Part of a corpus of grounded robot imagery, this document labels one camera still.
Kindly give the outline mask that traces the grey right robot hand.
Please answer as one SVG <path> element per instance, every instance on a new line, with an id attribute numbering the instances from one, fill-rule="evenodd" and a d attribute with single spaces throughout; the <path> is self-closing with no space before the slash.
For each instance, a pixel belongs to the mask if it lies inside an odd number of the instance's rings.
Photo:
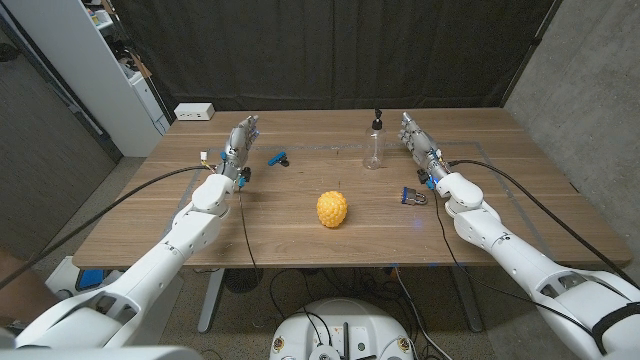
<path id="1" fill-rule="evenodd" d="M 399 139 L 411 152 L 414 161 L 434 183 L 438 183 L 451 173 L 448 164 L 442 159 L 441 150 L 435 140 L 420 128 L 408 112 L 402 113 L 401 126 Z"/>

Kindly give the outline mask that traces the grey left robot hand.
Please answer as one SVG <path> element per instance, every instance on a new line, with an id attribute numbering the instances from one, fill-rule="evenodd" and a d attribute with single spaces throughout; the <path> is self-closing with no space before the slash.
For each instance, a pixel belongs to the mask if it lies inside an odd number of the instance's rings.
<path id="1" fill-rule="evenodd" d="M 250 115 L 231 130 L 223 151 L 222 175 L 233 180 L 239 177 L 247 162 L 249 150 L 259 136 L 258 121 L 258 115 Z"/>

